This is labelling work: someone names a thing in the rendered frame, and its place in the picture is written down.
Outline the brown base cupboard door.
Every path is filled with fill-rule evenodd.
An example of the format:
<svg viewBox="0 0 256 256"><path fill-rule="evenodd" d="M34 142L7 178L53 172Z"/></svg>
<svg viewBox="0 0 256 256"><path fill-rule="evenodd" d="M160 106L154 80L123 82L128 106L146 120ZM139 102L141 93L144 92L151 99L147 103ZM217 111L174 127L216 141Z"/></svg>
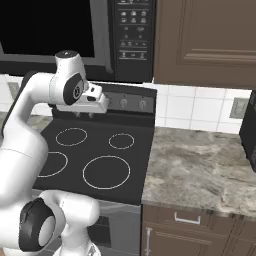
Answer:
<svg viewBox="0 0 256 256"><path fill-rule="evenodd" d="M224 256L256 256L256 240L230 236Z"/></svg>
<svg viewBox="0 0 256 256"><path fill-rule="evenodd" d="M142 225L142 255L145 256L146 227L152 228L150 256L222 256L227 236L211 235L180 228Z"/></svg>

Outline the black countertop appliance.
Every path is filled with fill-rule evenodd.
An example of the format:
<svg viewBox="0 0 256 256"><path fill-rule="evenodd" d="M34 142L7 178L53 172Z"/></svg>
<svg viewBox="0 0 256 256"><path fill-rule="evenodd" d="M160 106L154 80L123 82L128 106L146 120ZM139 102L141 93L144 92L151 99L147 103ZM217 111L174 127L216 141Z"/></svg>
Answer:
<svg viewBox="0 0 256 256"><path fill-rule="evenodd" d="M244 148L252 170L256 173L256 99L248 102L246 113L239 131L241 144Z"/></svg>

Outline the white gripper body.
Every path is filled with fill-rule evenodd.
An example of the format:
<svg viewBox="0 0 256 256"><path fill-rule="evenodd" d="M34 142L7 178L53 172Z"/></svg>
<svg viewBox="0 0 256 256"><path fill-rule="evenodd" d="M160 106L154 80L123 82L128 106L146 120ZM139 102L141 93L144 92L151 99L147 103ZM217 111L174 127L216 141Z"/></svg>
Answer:
<svg viewBox="0 0 256 256"><path fill-rule="evenodd" d="M81 98L71 106L57 105L59 111L82 112L82 113L106 113L108 108L108 98L101 94L99 99L83 94Z"/></svg>

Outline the grey wall socket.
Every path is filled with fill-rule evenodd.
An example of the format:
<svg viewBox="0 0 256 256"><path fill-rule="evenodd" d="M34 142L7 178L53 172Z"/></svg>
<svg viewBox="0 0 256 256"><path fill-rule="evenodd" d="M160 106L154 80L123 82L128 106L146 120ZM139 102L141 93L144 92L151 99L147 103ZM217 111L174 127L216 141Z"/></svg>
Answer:
<svg viewBox="0 0 256 256"><path fill-rule="evenodd" d="M233 100L230 118L232 119L242 119L245 115L245 111L248 105L248 98L238 98L235 97Z"/></svg>
<svg viewBox="0 0 256 256"><path fill-rule="evenodd" d="M12 99L15 99L19 92L19 84L17 82L9 82L8 87L12 96Z"/></svg>

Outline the grey oven door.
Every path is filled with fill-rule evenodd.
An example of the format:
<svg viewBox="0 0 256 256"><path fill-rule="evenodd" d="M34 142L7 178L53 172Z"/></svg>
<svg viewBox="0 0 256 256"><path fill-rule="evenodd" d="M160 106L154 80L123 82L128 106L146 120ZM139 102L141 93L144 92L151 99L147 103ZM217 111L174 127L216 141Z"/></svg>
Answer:
<svg viewBox="0 0 256 256"><path fill-rule="evenodd" d="M99 200L100 217L88 228L89 237L102 256L139 256L141 206L140 198L121 189L103 190L99 194L82 190L74 193Z"/></svg>

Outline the brown drawer front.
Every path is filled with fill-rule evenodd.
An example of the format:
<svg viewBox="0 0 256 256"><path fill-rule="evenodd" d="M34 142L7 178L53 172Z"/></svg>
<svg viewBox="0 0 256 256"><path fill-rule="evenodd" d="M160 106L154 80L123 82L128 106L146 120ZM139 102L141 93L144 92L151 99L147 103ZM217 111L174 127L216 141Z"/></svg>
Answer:
<svg viewBox="0 0 256 256"><path fill-rule="evenodd" d="M194 225L177 222L174 220L174 212L178 213L179 218L191 220L196 220L198 216L201 216L201 224ZM229 235L232 232L235 224L234 218L222 217L213 211L188 211L173 207L143 205L143 214L145 222L150 222L165 227L177 227L219 235Z"/></svg>
<svg viewBox="0 0 256 256"><path fill-rule="evenodd" d="M243 218L240 220L239 237L245 240L256 239L256 221Z"/></svg>

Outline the brown wall cupboard door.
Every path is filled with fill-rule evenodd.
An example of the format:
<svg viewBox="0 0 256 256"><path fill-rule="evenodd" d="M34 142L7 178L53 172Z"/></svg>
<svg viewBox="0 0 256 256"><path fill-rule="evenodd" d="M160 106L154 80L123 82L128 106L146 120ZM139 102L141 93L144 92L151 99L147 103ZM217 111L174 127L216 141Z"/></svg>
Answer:
<svg viewBox="0 0 256 256"><path fill-rule="evenodd" d="M157 0L154 82L256 89L256 0Z"/></svg>

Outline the black hob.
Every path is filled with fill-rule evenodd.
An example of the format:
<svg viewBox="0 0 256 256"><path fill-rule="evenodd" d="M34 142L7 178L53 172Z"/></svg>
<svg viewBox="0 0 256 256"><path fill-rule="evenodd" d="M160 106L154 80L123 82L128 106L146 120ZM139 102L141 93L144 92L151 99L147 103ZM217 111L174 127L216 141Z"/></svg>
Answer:
<svg viewBox="0 0 256 256"><path fill-rule="evenodd" d="M52 109L53 120L41 132L49 153L34 188L82 190L99 194L121 189L141 197L155 128L155 89L104 84L107 112L82 113ZM122 108L120 101L128 104ZM145 100L144 111L138 103Z"/></svg>

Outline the black microwave oven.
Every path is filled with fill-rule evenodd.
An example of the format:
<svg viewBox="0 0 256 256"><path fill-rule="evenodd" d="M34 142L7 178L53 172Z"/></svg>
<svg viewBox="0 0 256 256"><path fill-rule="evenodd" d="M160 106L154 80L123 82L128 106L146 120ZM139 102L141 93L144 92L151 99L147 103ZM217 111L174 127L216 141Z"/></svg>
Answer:
<svg viewBox="0 0 256 256"><path fill-rule="evenodd" d="M111 65L96 60L90 0L0 0L0 73L53 73L55 55L80 54L92 81L143 83L153 78L156 0L107 0Z"/></svg>

